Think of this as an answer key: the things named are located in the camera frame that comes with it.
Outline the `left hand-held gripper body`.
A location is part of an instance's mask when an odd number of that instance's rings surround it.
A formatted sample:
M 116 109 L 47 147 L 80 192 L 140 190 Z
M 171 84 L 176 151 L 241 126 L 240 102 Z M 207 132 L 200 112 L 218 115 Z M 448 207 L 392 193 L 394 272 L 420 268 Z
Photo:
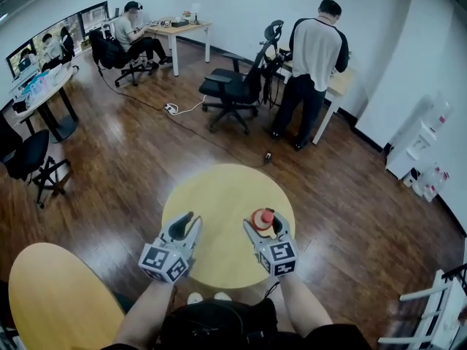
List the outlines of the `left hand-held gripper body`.
M 187 276 L 193 265 L 196 237 L 181 240 L 159 236 L 152 244 L 145 244 L 138 265 L 151 279 L 174 284 Z

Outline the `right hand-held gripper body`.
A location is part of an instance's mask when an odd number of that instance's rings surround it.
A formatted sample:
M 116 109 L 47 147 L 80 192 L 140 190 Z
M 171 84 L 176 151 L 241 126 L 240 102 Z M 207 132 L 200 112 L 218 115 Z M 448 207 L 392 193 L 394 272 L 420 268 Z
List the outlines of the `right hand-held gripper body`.
M 298 255 L 292 241 L 274 241 L 256 248 L 258 262 L 272 277 L 284 276 L 296 269 Z

